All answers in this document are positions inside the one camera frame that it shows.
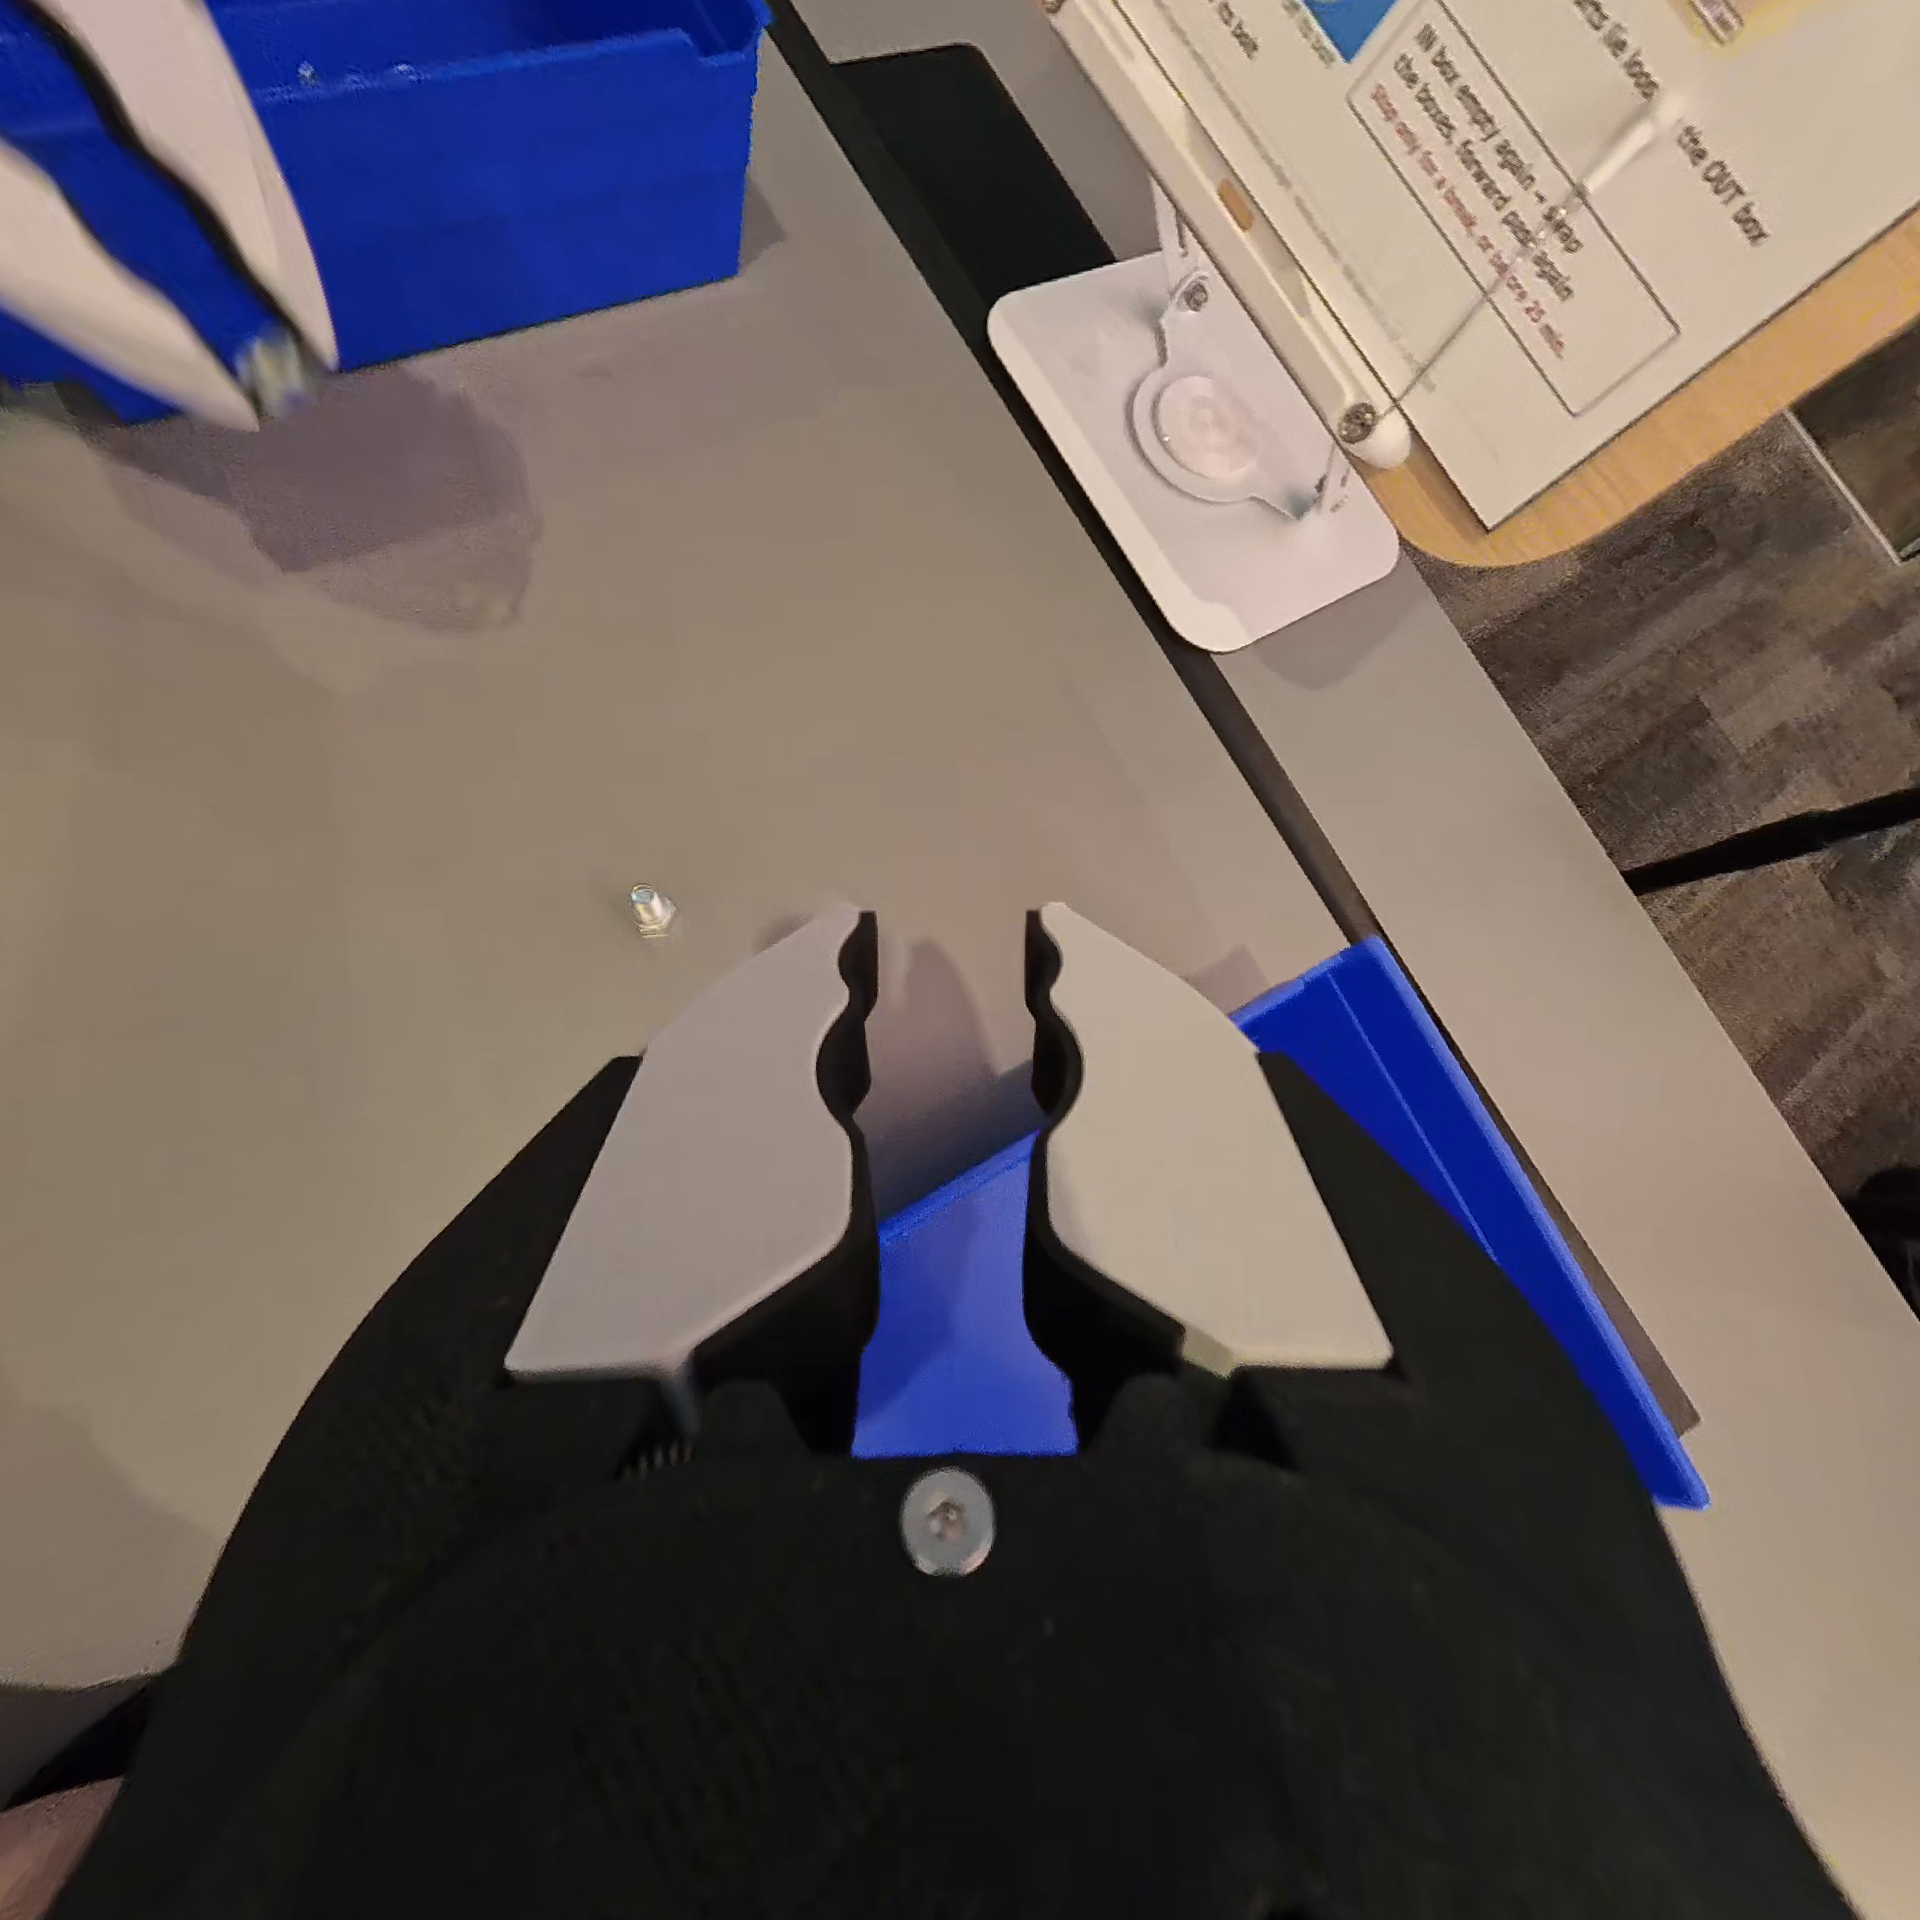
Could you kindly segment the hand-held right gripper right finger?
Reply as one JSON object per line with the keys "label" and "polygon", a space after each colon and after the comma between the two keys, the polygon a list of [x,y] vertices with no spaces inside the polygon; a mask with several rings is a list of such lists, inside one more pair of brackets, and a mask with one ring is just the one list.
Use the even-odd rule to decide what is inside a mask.
{"label": "hand-held right gripper right finger", "polygon": [[1259,1050],[1066,902],[1024,925],[1041,1130],[1023,1314],[1072,1410],[1136,1380],[1390,1363]]}

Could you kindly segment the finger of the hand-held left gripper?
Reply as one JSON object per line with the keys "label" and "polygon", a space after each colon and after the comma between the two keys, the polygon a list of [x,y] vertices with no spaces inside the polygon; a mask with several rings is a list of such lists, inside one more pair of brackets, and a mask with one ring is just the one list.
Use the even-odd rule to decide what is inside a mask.
{"label": "finger of the hand-held left gripper", "polygon": [[37,3],[134,143],[188,189],[324,373],[339,338],[282,159],[208,3]]}
{"label": "finger of the hand-held left gripper", "polygon": [[258,411],[185,316],[81,227],[59,184],[2,143],[2,311],[116,381],[256,435]]}

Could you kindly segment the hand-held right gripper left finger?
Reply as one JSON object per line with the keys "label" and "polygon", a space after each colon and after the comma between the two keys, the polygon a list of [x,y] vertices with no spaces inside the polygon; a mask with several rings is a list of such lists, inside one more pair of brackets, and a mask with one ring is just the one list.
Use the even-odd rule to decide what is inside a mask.
{"label": "hand-held right gripper left finger", "polygon": [[637,1385],[691,1436],[717,1387],[758,1381],[801,1436],[857,1434],[875,997],[877,919],[844,902],[648,1041],[506,1352],[516,1387]]}

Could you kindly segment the blue plastic parts bin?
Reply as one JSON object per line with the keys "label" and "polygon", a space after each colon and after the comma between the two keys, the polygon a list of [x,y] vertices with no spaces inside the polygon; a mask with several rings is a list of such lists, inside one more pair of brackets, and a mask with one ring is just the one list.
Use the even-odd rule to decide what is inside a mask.
{"label": "blue plastic parts bin", "polygon": [[[208,3],[296,201],[339,371],[731,277],[765,3]],[[290,325],[37,3],[2,3],[2,143],[233,373]],[[2,390],[175,411],[2,311]]]}
{"label": "blue plastic parts bin", "polygon": [[[1615,1427],[1653,1503],[1711,1494],[1560,1226],[1386,942],[1257,997],[1234,1027],[1303,1068],[1503,1269]],[[877,1327],[851,1457],[1066,1457],[1067,1381],[1023,1316],[1034,1132],[877,1227]]]}

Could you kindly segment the white board stand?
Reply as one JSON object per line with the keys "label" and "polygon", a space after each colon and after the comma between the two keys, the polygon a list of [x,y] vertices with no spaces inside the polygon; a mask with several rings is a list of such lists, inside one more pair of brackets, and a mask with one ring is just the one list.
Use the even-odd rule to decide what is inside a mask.
{"label": "white board stand", "polygon": [[1167,623],[1239,652],[1400,553],[1349,450],[1162,189],[1159,250],[999,298],[999,367]]}

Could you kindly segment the wooden instruction board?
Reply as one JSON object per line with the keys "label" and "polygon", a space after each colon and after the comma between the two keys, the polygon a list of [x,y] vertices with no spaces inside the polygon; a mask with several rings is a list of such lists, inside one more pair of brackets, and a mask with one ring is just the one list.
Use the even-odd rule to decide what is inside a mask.
{"label": "wooden instruction board", "polygon": [[1582,548],[1917,320],[1917,3],[1046,3],[1407,547]]}

